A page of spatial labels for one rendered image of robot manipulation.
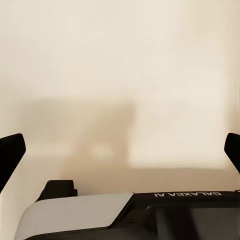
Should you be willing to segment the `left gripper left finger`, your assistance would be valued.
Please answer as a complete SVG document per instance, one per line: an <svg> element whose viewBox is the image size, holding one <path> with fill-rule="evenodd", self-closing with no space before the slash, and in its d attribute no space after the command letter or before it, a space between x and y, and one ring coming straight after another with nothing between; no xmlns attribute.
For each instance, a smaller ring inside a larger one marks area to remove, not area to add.
<svg viewBox="0 0 240 240"><path fill-rule="evenodd" d="M0 138L0 193L26 153L22 133Z"/></svg>

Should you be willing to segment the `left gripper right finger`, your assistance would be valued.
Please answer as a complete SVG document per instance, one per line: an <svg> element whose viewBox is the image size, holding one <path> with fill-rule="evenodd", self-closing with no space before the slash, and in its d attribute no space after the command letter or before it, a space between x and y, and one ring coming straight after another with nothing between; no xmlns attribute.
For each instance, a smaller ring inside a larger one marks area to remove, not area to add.
<svg viewBox="0 0 240 240"><path fill-rule="evenodd" d="M224 151L240 173L240 135L229 133L227 135Z"/></svg>

